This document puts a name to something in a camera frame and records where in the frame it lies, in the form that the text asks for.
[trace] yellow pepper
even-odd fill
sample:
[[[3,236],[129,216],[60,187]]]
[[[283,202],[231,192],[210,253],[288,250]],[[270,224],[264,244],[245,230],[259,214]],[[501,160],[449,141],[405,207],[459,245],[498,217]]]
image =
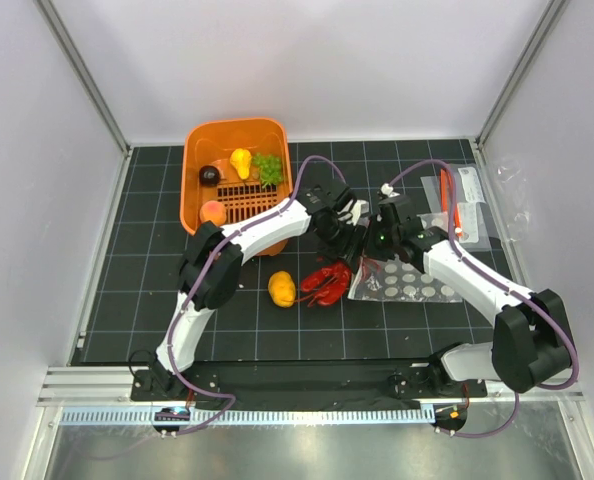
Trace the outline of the yellow pepper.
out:
[[[288,308],[295,303],[295,282],[288,272],[274,273],[268,280],[268,292],[277,306]]]
[[[237,170],[237,175],[242,180],[250,176],[250,163],[253,156],[245,148],[236,149],[230,156],[230,164]]]

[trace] orange pen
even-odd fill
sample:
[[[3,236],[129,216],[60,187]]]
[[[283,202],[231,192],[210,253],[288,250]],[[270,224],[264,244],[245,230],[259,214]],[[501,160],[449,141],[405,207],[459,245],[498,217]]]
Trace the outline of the orange pen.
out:
[[[441,176],[439,177],[439,179],[439,186],[441,189],[441,209],[443,212],[448,213],[448,199],[450,198],[450,193],[448,191],[448,183],[451,182],[451,180],[443,168],[441,170]],[[452,182],[450,183],[450,188],[455,188]],[[461,228],[461,221],[459,220],[458,208],[455,208],[455,233],[458,237],[461,237],[463,233]]]

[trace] white cable tray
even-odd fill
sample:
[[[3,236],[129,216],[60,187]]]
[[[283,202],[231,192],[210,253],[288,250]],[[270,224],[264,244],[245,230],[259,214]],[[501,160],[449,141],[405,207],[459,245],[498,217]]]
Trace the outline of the white cable tray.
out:
[[[154,421],[162,406],[135,407],[67,407],[60,425],[195,425],[208,420],[215,412],[191,409],[190,422],[184,420]],[[271,425],[357,425],[385,423],[434,423],[433,405],[423,404],[420,409],[374,412],[251,412],[229,411],[216,420],[215,426],[271,426]]]

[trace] black grid mat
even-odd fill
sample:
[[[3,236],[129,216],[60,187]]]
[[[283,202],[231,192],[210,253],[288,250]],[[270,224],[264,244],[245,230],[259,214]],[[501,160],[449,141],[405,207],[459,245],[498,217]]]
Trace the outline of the black grid mat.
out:
[[[130,352],[154,349],[162,341],[176,302],[175,270],[187,241],[179,221],[182,151],[182,147],[149,147],[134,152],[84,346],[76,351],[73,363],[125,362]],[[465,140],[299,143],[290,144],[293,172],[312,154],[338,163],[347,183],[371,202],[371,209],[379,186],[411,163],[426,158],[474,162]],[[420,178],[434,174],[432,166],[422,168],[397,186],[413,199],[419,213],[430,212]],[[332,175],[328,165],[309,164],[304,185],[321,175]],[[276,307],[266,290],[270,275],[286,270],[297,282],[319,269],[315,245],[316,240],[305,235],[291,239],[275,257],[246,263],[241,288],[213,315],[196,358],[419,357],[457,341],[491,340],[488,322],[465,303],[344,299],[328,308]],[[498,241],[490,252],[476,256],[509,275]]]

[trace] yellow toy fruit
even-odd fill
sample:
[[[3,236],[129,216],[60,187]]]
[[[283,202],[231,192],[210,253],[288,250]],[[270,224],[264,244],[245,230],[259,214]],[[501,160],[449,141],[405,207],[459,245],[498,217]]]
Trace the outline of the yellow toy fruit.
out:
[[[268,292],[275,305],[283,308],[292,307],[297,293],[295,282],[288,272],[274,273],[268,280]]]
[[[211,221],[221,227],[226,223],[226,207],[216,200],[209,200],[199,209],[199,220],[201,223]]]
[[[253,156],[245,148],[238,148],[230,156],[230,164],[237,170],[237,175],[242,180],[250,176],[250,163]]]

